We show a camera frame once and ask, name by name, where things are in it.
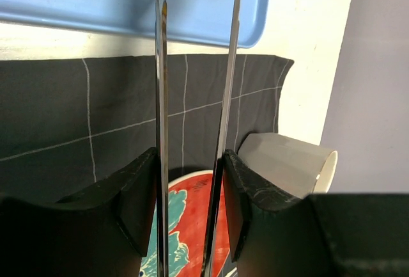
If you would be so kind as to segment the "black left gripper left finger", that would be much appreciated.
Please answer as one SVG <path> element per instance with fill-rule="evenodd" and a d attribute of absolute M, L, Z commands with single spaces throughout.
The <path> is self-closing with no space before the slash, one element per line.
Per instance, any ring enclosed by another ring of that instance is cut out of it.
<path fill-rule="evenodd" d="M 157 150 L 55 203 L 1 195 L 2 276 L 138 276 L 156 199 Z"/>

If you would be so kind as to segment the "metal tongs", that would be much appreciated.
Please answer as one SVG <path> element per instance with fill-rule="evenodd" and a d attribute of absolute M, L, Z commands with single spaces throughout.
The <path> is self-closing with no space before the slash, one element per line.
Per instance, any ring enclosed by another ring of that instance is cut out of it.
<path fill-rule="evenodd" d="M 157 255 L 158 275 L 169 275 L 168 239 L 168 95 L 167 95 L 167 0 L 155 0 L 155 58 L 156 58 L 156 147 L 160 159 L 160 174 L 157 179 Z M 213 275 L 213 257 L 219 212 L 224 151 L 228 134 L 233 78 L 239 34 L 240 0 L 234 0 L 231 33 L 229 39 L 226 83 L 222 99 L 217 148 L 213 167 L 212 185 L 208 205 L 204 237 L 201 276 Z"/>

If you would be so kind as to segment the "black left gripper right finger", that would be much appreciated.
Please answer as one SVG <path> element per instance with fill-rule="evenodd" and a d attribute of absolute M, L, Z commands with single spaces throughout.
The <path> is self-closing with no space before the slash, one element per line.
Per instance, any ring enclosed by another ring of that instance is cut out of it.
<path fill-rule="evenodd" d="M 408 195 L 297 198 L 224 154 L 224 197 L 239 276 L 407 276 Z"/>

